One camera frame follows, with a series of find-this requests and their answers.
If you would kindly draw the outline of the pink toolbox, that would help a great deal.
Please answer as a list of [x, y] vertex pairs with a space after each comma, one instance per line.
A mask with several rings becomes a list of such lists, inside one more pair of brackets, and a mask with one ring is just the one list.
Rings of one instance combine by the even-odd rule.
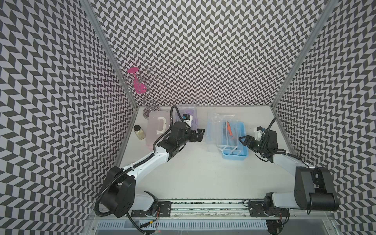
[[156, 139], [170, 128], [170, 112], [167, 110], [151, 112], [146, 130], [146, 146], [152, 147]]

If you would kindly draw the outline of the blue toolbox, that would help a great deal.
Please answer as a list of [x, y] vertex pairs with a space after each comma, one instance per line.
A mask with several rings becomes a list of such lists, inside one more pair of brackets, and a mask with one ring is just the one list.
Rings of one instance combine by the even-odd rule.
[[[229, 122], [234, 137], [231, 138], [226, 129]], [[239, 137], [246, 134], [245, 125], [237, 116], [232, 114], [220, 114], [216, 110], [208, 112], [206, 144], [209, 152], [220, 153], [223, 159], [243, 161], [249, 156], [247, 147], [243, 146]]]

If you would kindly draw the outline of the purple toolbox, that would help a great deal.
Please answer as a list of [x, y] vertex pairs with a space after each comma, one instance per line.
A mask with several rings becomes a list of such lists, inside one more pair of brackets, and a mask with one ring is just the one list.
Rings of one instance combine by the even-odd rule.
[[181, 116], [187, 114], [190, 115], [191, 120], [191, 128], [193, 130], [197, 130], [198, 127], [198, 119], [197, 119], [197, 108], [196, 105], [193, 104], [181, 104], [177, 105]]

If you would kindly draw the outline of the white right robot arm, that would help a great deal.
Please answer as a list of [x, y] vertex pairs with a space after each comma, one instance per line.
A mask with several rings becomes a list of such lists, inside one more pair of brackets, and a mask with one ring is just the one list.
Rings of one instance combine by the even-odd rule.
[[271, 128], [277, 118], [273, 118], [267, 128], [256, 128], [255, 136], [239, 138], [240, 143], [254, 152], [263, 162], [278, 165], [294, 177], [294, 189], [286, 193], [267, 193], [258, 207], [266, 216], [285, 216], [289, 209], [330, 211], [339, 209], [339, 200], [334, 186], [334, 177], [325, 167], [312, 166], [295, 154], [281, 149], [277, 133]]

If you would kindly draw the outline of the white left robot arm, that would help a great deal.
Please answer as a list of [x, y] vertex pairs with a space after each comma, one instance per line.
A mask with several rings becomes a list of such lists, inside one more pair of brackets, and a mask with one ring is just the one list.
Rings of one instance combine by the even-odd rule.
[[137, 185], [153, 170], [170, 161], [184, 149], [188, 142], [201, 142], [204, 129], [194, 130], [191, 117], [181, 114], [178, 106], [170, 109], [170, 125], [153, 143], [152, 151], [138, 161], [120, 168], [112, 167], [94, 204], [97, 216], [129, 216], [130, 212], [142, 212], [154, 216], [159, 200], [148, 191], [138, 192]]

